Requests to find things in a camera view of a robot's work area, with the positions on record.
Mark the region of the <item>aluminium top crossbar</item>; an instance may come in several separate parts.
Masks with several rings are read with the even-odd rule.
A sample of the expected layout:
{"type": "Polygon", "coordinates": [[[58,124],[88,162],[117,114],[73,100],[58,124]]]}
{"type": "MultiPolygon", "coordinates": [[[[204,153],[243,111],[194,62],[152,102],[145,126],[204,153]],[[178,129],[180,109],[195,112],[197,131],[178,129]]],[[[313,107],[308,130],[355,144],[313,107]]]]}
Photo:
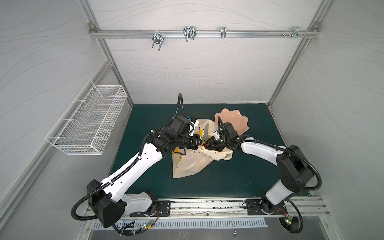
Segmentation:
{"type": "MultiPolygon", "coordinates": [[[[260,39],[283,38],[282,34],[290,34],[293,30],[227,30],[225,39],[260,39]]],[[[308,38],[317,38],[319,31],[300,30],[302,34],[308,34],[308,38]]],[[[93,39],[152,39],[153,34],[159,33],[164,39],[183,39],[182,30],[158,30],[158,31],[97,31],[90,33],[93,39]]],[[[219,30],[196,30],[195,39],[221,39],[219,30]]]]}

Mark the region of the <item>metal hook clamp middle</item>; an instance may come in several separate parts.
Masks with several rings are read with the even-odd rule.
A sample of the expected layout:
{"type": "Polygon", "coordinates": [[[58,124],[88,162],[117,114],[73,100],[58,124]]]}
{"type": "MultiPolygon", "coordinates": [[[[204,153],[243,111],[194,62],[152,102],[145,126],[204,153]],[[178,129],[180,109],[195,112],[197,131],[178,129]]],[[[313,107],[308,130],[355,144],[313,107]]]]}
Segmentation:
{"type": "Polygon", "coordinates": [[[186,27],[183,29],[183,34],[185,37],[186,42],[189,41],[189,39],[194,40],[197,33],[196,33],[196,28],[195,27],[186,27]]]}

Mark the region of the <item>metal bracket clamp right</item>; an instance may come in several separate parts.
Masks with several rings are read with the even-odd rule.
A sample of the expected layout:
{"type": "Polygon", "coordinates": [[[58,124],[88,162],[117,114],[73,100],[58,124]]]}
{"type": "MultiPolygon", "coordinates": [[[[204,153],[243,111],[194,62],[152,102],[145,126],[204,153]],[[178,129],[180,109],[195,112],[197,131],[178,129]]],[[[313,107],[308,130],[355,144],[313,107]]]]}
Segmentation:
{"type": "Polygon", "coordinates": [[[282,34],[282,36],[284,38],[291,38],[291,39],[295,39],[295,38],[301,38],[301,39],[304,39],[304,38],[308,38],[309,35],[308,34],[302,34],[300,32],[300,28],[299,27],[296,27],[295,29],[293,29],[292,33],[290,34],[282,34]]]}

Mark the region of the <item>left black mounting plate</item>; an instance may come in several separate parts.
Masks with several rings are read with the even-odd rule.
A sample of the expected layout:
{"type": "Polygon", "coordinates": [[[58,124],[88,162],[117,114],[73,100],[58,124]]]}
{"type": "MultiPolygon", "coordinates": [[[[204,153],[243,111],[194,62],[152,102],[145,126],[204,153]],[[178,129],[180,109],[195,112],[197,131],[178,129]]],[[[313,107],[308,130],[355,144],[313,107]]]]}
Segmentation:
{"type": "Polygon", "coordinates": [[[169,217],[171,211],[171,201],[157,201],[152,203],[144,212],[131,213],[130,217],[169,217]]]}

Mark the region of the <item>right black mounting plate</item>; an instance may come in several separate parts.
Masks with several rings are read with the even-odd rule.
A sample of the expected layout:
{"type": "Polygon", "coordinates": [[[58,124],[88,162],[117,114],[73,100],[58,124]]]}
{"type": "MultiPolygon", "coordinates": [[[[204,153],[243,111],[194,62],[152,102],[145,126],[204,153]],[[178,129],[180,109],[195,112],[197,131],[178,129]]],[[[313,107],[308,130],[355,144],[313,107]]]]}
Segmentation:
{"type": "Polygon", "coordinates": [[[274,205],[267,199],[248,199],[245,201],[245,209],[248,215],[286,215],[288,213],[284,201],[274,205]]]}

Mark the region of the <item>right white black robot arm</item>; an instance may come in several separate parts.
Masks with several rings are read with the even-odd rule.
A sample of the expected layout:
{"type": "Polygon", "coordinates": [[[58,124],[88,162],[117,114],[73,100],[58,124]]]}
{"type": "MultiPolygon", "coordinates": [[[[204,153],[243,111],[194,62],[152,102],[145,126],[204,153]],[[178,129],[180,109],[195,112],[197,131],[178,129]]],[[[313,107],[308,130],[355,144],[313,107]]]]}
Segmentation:
{"type": "Polygon", "coordinates": [[[284,211],[285,203],[292,203],[291,197],[301,191],[315,191],[321,188],[319,171],[307,160],[298,146],[280,147],[254,139],[246,134],[238,134],[231,123],[223,123],[218,118],[219,128],[203,142],[207,150],[230,149],[253,155],[277,167],[280,179],[261,197],[260,200],[246,200],[242,208],[248,215],[263,213],[280,214],[280,225],[291,234],[299,234],[304,228],[304,220],[298,207],[293,217],[284,211]]]}

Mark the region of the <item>cream banana-print plastic bag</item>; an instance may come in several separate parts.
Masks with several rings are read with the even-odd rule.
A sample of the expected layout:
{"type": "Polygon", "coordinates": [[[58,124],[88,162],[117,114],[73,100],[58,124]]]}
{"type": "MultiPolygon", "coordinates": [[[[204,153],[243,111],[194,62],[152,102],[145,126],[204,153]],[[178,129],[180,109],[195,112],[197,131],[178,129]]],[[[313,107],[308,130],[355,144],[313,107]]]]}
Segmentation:
{"type": "MultiPolygon", "coordinates": [[[[199,125],[194,130],[194,134],[200,136],[203,142],[207,141],[214,132],[218,130],[218,125],[212,120],[199,119],[199,125]]],[[[208,150],[199,146],[196,150],[175,148],[172,153],[173,159],[173,178],[183,178],[195,175],[202,171],[213,161],[229,161],[233,157],[233,151],[224,148],[224,150],[208,150]]]]}

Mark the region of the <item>black mounting plate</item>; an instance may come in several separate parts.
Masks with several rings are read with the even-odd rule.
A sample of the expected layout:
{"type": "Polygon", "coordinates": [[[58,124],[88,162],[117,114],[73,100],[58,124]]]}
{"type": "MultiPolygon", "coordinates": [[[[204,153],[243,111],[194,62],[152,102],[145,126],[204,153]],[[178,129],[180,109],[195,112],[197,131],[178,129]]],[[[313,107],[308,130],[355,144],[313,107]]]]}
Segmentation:
{"type": "Polygon", "coordinates": [[[274,205],[267,199],[248,199],[245,201],[245,209],[248,215],[286,215],[288,213],[284,201],[274,205]]]}
{"type": "Polygon", "coordinates": [[[171,211],[171,201],[157,201],[152,203],[144,212],[131,213],[130,217],[169,217],[171,211]]]}

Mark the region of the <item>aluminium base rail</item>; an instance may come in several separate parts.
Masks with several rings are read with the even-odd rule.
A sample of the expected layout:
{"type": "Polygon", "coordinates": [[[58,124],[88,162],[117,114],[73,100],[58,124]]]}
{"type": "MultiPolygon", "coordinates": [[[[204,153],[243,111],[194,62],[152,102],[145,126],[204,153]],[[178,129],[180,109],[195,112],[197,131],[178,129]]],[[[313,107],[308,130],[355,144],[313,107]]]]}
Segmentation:
{"type": "MultiPolygon", "coordinates": [[[[251,218],[256,217],[323,217],[329,216],[330,212],[321,197],[314,196],[294,196],[290,198],[290,202],[284,201],[288,213],[286,215],[248,215],[245,209],[245,201],[248,199],[260,199],[257,197],[244,198],[165,198],[158,201],[171,201],[170,219],[187,219],[187,218],[251,218]]],[[[150,203],[139,204],[139,201],[133,200],[131,195],[125,195],[124,201],[128,202],[126,210],[119,220],[130,217],[134,212],[144,212],[151,205],[150,203]]]]}

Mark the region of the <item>metal hook clamp small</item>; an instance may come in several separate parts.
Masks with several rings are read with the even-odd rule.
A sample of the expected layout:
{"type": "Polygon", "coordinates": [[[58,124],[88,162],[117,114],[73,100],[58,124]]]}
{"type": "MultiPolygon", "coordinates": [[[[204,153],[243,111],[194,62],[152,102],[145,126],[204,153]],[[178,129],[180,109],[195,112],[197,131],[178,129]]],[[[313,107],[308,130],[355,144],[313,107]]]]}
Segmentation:
{"type": "Polygon", "coordinates": [[[221,39],[225,39],[227,34],[226,27],[221,27],[221,39]]]}

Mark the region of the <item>metal hook clamp left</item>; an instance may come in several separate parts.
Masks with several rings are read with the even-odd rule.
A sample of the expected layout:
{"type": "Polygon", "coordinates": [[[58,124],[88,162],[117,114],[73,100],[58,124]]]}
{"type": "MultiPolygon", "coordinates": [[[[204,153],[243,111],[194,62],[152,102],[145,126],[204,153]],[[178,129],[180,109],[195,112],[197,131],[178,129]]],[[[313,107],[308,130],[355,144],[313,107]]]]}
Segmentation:
{"type": "Polygon", "coordinates": [[[153,40],[152,48],[154,48],[155,45],[158,45],[158,51],[160,51],[162,44],[164,42],[163,35],[161,35],[159,33],[155,33],[155,34],[153,34],[152,40],[153,40]]]}

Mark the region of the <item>pink scalloped fruit bowl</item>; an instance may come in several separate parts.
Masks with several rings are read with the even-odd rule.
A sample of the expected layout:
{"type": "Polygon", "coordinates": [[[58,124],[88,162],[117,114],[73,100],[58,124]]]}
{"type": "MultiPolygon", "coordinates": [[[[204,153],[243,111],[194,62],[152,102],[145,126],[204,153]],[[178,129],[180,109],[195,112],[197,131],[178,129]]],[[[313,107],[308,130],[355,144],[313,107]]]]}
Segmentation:
{"type": "Polygon", "coordinates": [[[219,125],[218,117],[220,117],[223,124],[231,123],[238,135],[242,135],[249,130],[249,119],[248,117],[243,116],[239,110],[230,111],[225,108],[220,113],[216,113],[214,117],[216,125],[219,125]]]}

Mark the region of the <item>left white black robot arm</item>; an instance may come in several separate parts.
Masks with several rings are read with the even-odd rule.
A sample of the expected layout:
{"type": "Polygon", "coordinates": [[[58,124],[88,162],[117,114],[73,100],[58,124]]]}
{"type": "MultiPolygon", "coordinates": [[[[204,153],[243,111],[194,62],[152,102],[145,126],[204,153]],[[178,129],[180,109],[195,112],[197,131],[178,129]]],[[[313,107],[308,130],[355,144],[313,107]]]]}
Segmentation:
{"type": "Polygon", "coordinates": [[[151,130],[138,153],[120,169],[101,182],[91,181],[87,194],[72,207],[71,217],[77,221],[98,219],[105,228],[115,224],[129,208],[123,200],[124,194],[143,173],[176,148],[198,149],[202,144],[201,137],[194,134],[198,124],[195,117],[185,114],[183,95],[179,94],[172,119],[165,126],[151,130]]]}

